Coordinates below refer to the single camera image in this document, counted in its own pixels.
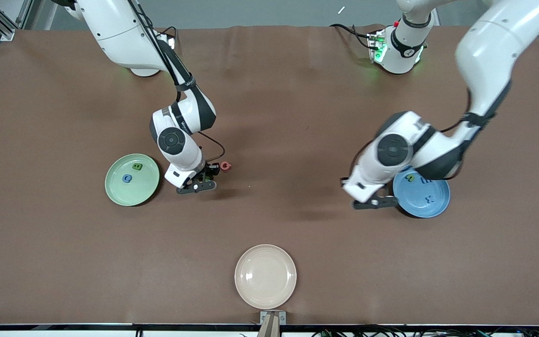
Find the table surface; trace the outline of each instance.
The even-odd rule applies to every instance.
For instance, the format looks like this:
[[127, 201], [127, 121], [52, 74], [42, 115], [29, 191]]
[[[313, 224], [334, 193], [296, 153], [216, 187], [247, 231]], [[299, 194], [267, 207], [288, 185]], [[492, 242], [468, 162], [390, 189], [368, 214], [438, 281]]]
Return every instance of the table surface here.
[[335, 28], [181, 31], [233, 170], [191, 196], [164, 181], [139, 207], [110, 201], [103, 179], [130, 153], [167, 169], [148, 122], [175, 98], [169, 76], [132, 75], [89, 32], [18, 31], [0, 47], [0, 322], [256, 322], [234, 267], [271, 243], [297, 265], [280, 307], [293, 324], [539, 324], [539, 38], [445, 213], [353, 211], [340, 188], [392, 113], [460, 117], [465, 31], [434, 28], [405, 75]]

